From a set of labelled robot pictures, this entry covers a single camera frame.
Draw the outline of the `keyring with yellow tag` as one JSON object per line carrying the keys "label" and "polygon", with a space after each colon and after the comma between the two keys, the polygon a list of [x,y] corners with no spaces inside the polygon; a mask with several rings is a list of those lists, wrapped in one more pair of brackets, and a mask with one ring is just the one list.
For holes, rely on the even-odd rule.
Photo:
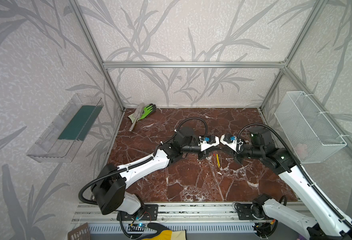
{"label": "keyring with yellow tag", "polygon": [[216,161],[217,161],[218,168],[220,168],[221,164],[220,164],[220,159],[219,159],[219,155],[218,154],[216,154]]}

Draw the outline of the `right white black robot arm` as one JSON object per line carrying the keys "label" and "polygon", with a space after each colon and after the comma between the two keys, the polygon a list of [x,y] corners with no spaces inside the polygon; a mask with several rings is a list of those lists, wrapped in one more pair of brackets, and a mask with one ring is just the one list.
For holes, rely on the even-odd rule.
{"label": "right white black robot arm", "polygon": [[250,144],[232,134],[222,135],[220,142],[233,151],[238,163],[244,158],[260,160],[297,194],[313,216],[305,216],[261,195],[254,202],[262,207],[265,215],[307,240],[352,240],[352,219],[310,178],[283,138],[265,124],[248,124],[247,128],[250,129]]}

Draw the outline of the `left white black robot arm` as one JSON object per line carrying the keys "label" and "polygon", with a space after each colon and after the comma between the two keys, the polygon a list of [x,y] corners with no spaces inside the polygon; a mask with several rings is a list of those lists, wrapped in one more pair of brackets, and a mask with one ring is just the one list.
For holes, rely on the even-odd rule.
{"label": "left white black robot arm", "polygon": [[98,206],[103,215],[118,211],[140,218],[145,213],[146,206],[138,195],[128,193],[127,188],[147,175],[177,163],[183,156],[197,154],[198,159],[202,159],[209,152],[219,149],[219,138],[208,134],[208,125],[204,119],[196,118],[204,125],[202,136],[198,137],[194,129],[184,127],[192,119],[183,120],[174,134],[157,145],[153,153],[132,163],[106,165],[96,179],[80,189],[79,200]]}

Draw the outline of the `pink object in basket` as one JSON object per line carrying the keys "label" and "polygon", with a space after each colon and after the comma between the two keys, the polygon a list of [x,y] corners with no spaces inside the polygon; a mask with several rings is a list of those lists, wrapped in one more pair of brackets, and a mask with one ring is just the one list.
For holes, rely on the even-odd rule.
{"label": "pink object in basket", "polygon": [[306,144],[297,144],[294,150],[300,159],[305,159],[308,156],[308,146]]}

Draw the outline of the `green black work glove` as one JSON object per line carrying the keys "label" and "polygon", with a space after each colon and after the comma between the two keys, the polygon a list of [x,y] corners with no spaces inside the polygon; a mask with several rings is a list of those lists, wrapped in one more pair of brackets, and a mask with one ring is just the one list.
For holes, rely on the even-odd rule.
{"label": "green black work glove", "polygon": [[146,117],[148,117],[149,115],[153,114],[156,111],[156,109],[157,109],[157,106],[154,104],[149,104],[146,107],[144,107],[143,113],[142,113],[141,117],[139,118],[139,121],[143,120]]}

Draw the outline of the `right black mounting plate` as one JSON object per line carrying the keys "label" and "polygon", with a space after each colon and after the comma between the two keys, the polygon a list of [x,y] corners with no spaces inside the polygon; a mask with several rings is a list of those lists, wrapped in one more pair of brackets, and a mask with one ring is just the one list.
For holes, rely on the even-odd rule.
{"label": "right black mounting plate", "polygon": [[254,220],[251,207],[252,207],[252,204],[242,204],[242,203],[234,204],[234,209],[237,212],[239,220],[241,221]]}

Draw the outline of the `black mounting plate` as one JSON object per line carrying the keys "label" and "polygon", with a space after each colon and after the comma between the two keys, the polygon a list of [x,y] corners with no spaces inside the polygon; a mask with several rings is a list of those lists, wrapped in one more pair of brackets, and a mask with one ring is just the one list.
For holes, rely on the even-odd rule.
{"label": "black mounting plate", "polygon": [[239,220],[241,221],[254,220],[251,207],[252,207],[252,204],[242,204],[242,203],[234,204],[234,209],[237,212]]}
{"label": "black mounting plate", "polygon": [[159,212],[159,205],[144,204],[134,214],[129,215],[126,212],[119,212],[117,216],[118,221],[152,221],[157,220]]}

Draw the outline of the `grey work glove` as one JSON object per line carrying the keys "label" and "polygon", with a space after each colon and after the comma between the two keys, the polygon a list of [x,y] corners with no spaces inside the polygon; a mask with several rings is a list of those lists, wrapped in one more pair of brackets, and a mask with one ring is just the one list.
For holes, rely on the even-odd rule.
{"label": "grey work glove", "polygon": [[145,107],[145,104],[144,103],[141,103],[137,106],[135,112],[131,115],[129,115],[129,119],[131,120],[132,122],[132,125],[129,129],[130,132],[133,131],[135,125],[136,125],[136,122],[139,120],[139,118],[142,116],[143,114],[143,109]]}

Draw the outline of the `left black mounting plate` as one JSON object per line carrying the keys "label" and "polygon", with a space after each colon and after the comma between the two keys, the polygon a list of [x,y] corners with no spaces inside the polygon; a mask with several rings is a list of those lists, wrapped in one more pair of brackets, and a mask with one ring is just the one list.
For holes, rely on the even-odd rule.
{"label": "left black mounting plate", "polygon": [[126,212],[119,212],[117,216],[118,221],[152,221],[157,220],[159,212],[159,205],[144,204],[134,214],[129,215]]}

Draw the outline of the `yellow black glove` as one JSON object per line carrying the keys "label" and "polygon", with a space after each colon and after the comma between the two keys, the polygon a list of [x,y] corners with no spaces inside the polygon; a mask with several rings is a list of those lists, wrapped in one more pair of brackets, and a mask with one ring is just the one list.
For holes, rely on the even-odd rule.
{"label": "yellow black glove", "polygon": [[155,230],[154,234],[145,235],[139,240],[187,240],[186,231],[172,231],[164,225],[149,223],[148,228]]}

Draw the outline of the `brown perforated plastic piece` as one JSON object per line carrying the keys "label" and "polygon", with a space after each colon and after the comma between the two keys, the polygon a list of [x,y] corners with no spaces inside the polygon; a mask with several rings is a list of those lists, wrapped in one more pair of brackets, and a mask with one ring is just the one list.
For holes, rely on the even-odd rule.
{"label": "brown perforated plastic piece", "polygon": [[68,240],[90,240],[91,233],[88,223],[82,224],[79,227],[71,230],[67,234]]}

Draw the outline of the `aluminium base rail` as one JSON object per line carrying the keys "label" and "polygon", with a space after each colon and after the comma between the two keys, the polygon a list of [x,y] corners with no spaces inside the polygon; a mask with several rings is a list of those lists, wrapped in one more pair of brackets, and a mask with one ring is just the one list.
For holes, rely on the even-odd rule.
{"label": "aluminium base rail", "polygon": [[88,223],[92,234],[120,234],[120,223],[129,234],[149,234],[149,223],[158,223],[172,231],[185,230],[188,234],[254,233],[263,223],[275,225],[271,217],[241,221],[234,202],[160,202],[157,220],[118,221],[117,212],[102,215],[97,206],[80,203],[71,221],[71,229]]}

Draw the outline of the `clear plastic wall tray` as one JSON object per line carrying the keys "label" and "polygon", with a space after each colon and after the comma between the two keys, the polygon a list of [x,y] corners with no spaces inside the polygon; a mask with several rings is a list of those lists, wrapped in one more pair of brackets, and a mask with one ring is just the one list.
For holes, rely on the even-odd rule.
{"label": "clear plastic wall tray", "polygon": [[104,107],[101,97],[74,94],[27,151],[38,163],[70,163]]}

